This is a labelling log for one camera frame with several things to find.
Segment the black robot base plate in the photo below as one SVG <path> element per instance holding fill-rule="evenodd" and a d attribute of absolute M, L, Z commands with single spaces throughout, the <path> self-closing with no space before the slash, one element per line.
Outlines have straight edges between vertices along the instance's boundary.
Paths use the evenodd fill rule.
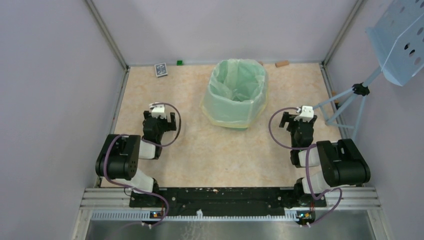
<path fill-rule="evenodd" d="M 168 187 L 155 194 L 132 192 L 129 206 L 151 208 L 155 218 L 165 212 L 169 217 L 195 216 L 198 211 L 206 217 L 282 216 L 286 209 L 327 205 L 294 187 Z"/>

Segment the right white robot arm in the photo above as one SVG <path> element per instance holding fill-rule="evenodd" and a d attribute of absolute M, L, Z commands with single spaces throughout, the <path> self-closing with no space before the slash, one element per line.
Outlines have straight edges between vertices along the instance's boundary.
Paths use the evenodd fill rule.
<path fill-rule="evenodd" d="M 327 189 L 339 186 L 356 186 L 370 181 L 371 171 L 364 157 L 350 138 L 338 141 L 323 140 L 307 151 L 313 141 L 315 115 L 310 121 L 296 120 L 296 115 L 283 112 L 279 126 L 290 133 L 292 150 L 290 161 L 296 168 L 320 167 L 309 178 L 299 178 L 293 188 L 293 200 L 307 206 Z"/>

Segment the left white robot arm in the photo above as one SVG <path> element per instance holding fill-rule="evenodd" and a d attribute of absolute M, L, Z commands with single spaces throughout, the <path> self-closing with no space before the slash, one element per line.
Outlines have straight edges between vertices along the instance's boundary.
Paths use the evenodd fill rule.
<path fill-rule="evenodd" d="M 141 194 L 149 207 L 160 202 L 157 181 L 138 168 L 140 159 L 157 160 L 164 145 L 166 132 L 178 132 L 176 114 L 143 112 L 143 135 L 109 134 L 95 163 L 95 173 L 114 185 Z"/>

